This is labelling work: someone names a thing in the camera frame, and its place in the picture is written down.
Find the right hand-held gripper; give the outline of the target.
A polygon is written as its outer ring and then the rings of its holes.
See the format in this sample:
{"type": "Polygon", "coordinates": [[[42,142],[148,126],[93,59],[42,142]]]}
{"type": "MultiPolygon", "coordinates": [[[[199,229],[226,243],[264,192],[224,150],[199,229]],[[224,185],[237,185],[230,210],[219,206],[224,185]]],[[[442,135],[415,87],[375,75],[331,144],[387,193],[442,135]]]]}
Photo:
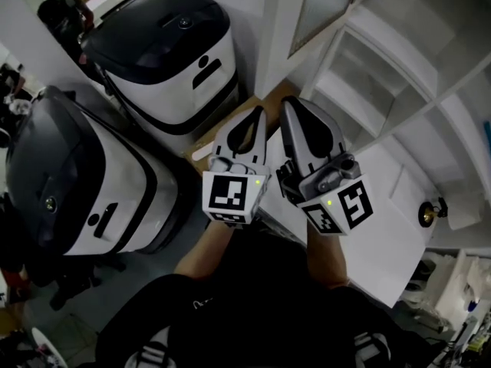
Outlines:
{"type": "Polygon", "coordinates": [[[317,104],[294,96],[282,99],[280,122],[285,154],[294,160],[276,170],[282,195],[319,234],[348,235],[374,207],[368,177],[345,153],[338,123],[317,104]]]}

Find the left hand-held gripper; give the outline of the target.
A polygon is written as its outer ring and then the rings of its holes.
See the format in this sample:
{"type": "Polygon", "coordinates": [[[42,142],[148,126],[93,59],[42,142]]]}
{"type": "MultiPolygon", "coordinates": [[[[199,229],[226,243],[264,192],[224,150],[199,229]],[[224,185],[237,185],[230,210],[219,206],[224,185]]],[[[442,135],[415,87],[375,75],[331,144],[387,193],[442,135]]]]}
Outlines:
{"type": "Polygon", "coordinates": [[[211,220],[226,225],[252,223],[272,175],[264,165],[266,134],[261,106],[236,114],[216,133],[214,155],[202,174],[202,209],[211,220]]]}

